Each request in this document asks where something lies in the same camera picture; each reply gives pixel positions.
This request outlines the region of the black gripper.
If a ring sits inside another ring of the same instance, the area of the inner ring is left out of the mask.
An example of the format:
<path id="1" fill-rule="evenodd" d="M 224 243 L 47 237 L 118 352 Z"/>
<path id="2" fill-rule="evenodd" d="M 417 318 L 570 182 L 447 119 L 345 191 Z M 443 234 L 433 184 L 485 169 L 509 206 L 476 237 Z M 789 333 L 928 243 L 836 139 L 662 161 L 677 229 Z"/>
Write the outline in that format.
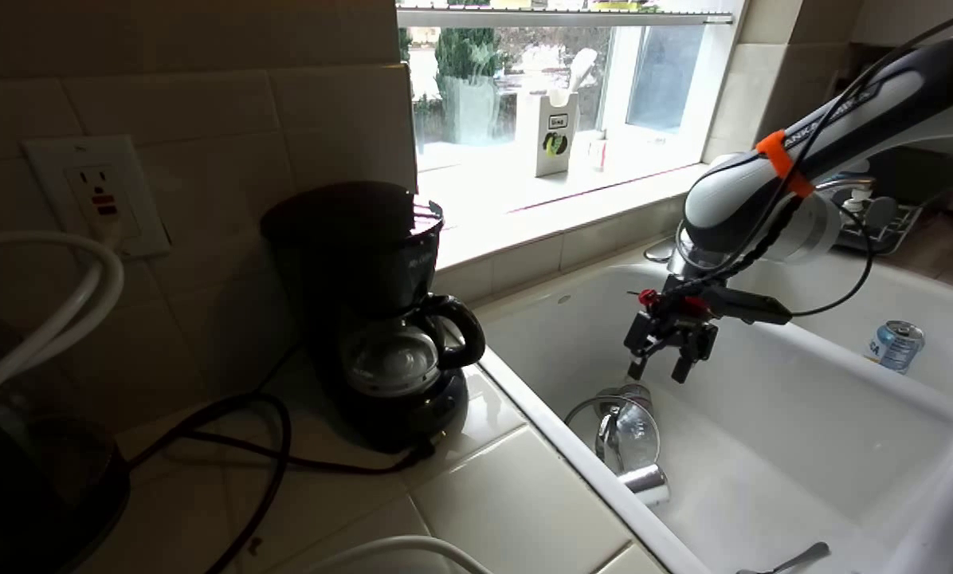
<path id="1" fill-rule="evenodd" d="M 716 318 L 784 326 L 789 309 L 771 297 L 729 289 L 719 284 L 689 287 L 669 278 L 660 289 L 638 289 L 638 317 L 625 336 L 630 352 L 628 378 L 639 379 L 647 360 L 677 347 L 673 379 L 685 383 L 699 360 L 707 360 L 716 341 Z"/>

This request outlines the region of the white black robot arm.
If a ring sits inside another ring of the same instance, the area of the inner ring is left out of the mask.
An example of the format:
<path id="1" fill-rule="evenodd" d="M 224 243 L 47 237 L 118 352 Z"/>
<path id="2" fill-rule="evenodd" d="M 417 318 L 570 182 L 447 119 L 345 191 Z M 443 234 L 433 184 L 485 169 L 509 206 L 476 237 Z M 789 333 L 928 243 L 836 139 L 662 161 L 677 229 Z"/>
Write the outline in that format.
<path id="1" fill-rule="evenodd" d="M 639 378 L 655 352 L 677 347 L 673 379 L 685 383 L 711 358 L 716 318 L 789 321 L 784 303 L 728 282 L 781 240 L 819 178 L 939 139 L 953 139 L 953 39 L 890 54 L 816 113 L 702 171 L 685 195 L 673 271 L 638 294 L 628 372 Z"/>

